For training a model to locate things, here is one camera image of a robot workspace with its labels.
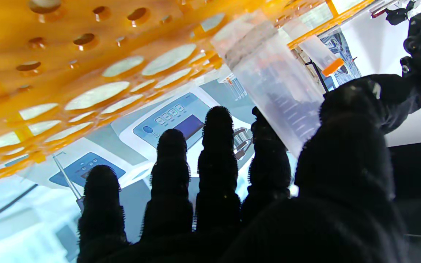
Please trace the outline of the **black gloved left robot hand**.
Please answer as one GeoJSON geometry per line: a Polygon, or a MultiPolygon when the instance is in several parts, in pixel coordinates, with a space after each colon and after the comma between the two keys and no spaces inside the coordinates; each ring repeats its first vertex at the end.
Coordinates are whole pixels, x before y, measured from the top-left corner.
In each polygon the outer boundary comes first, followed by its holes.
{"type": "Polygon", "coordinates": [[[324,125],[343,114],[363,115],[384,134],[389,134],[420,108],[421,86],[415,79],[396,74],[372,74],[328,92],[319,118],[324,125]]]}

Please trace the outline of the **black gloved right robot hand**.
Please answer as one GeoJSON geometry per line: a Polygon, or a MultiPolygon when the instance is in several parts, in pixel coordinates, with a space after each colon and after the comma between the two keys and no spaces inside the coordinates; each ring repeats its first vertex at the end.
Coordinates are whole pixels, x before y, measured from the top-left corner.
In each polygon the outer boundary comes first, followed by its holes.
{"type": "Polygon", "coordinates": [[[240,204],[232,121],[212,108],[198,160],[193,208],[183,134],[160,137],[138,243],[124,231],[119,182],[95,166],[84,188],[79,263],[406,263],[405,227],[393,203],[389,151],[375,114],[321,110],[321,127],[299,157],[289,197],[286,148],[253,109],[255,157],[240,204]]]}

